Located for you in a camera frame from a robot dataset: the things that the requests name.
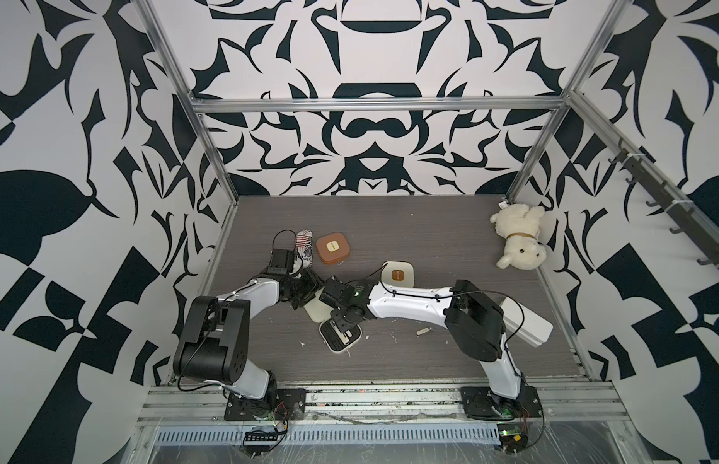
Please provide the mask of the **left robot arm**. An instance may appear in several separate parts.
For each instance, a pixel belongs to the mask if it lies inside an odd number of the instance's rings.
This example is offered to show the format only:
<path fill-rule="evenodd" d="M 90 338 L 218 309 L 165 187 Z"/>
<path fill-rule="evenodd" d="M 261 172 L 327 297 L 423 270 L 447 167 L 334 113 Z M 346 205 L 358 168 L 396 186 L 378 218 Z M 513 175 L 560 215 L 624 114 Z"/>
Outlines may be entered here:
<path fill-rule="evenodd" d="M 268 401 L 274 377 L 249 359 L 251 318 L 279 303 L 298 309 L 316 298 L 324 280 L 296 265 L 295 251 L 277 249 L 247 284 L 221 296 L 193 300 L 172 369 L 178 381 L 199 381 L 193 392 L 219 386 L 247 400 Z"/>

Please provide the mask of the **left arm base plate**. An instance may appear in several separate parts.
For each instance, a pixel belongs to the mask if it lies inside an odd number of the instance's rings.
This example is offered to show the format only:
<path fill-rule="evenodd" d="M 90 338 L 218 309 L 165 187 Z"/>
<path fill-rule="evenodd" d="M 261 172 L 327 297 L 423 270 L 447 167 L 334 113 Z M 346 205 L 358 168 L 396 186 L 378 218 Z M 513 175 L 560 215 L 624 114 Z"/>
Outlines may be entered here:
<path fill-rule="evenodd" d="M 305 413 L 305 389 L 268 390 L 262 399 L 248 399 L 230 392 L 224 421 L 292 421 Z"/>

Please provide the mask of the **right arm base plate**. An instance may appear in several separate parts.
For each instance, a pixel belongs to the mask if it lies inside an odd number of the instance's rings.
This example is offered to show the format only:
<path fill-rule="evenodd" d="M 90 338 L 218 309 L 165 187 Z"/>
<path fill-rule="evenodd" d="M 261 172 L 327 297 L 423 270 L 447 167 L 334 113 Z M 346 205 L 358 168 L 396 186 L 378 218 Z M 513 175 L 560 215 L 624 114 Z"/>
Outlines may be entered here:
<path fill-rule="evenodd" d="M 504 423 L 541 419 L 543 415 L 537 390 L 526 384 L 515 399 L 496 396 L 488 387 L 463 387 L 460 396 L 464 413 L 469 419 Z"/>

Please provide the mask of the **brown nail kit case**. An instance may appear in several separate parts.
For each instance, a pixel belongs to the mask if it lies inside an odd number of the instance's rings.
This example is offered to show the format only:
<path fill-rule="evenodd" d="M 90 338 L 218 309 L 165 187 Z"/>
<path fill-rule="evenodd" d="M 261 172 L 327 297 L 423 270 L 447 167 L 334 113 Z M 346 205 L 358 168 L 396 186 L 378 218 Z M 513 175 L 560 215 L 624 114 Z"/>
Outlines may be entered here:
<path fill-rule="evenodd" d="M 340 232 L 320 237 L 316 242 L 316 250 L 320 261 L 327 266 L 338 265 L 351 254 L 349 242 Z"/>

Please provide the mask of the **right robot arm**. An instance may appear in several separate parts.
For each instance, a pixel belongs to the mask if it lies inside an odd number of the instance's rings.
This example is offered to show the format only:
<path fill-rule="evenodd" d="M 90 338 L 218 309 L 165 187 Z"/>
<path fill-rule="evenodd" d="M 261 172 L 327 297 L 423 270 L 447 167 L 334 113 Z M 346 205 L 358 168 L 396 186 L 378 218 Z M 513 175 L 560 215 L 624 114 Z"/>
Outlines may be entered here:
<path fill-rule="evenodd" d="M 342 282 L 333 276 L 319 300 L 332 309 L 332 322 L 343 332 L 372 319 L 408 319 L 442 327 L 464 355 L 480 363 L 496 400 L 520 399 L 524 380 L 508 353 L 504 311 L 469 280 L 423 289 L 376 280 Z"/>

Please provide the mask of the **cream nail kit case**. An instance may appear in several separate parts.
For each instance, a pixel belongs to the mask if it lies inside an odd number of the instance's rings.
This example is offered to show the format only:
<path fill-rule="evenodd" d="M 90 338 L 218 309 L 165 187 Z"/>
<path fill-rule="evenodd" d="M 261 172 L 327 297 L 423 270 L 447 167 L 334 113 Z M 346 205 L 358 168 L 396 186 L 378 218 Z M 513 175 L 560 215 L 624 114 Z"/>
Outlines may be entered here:
<path fill-rule="evenodd" d="M 332 353 L 345 352 L 361 339 L 361 326 L 342 332 L 332 320 L 331 313 L 334 309 L 320 300 L 321 294 L 322 290 L 316 291 L 303 308 L 311 321 L 318 325 L 319 334 Z"/>
<path fill-rule="evenodd" d="M 381 282 L 390 286 L 414 288 L 414 267 L 411 263 L 405 261 L 387 261 L 381 271 Z"/>

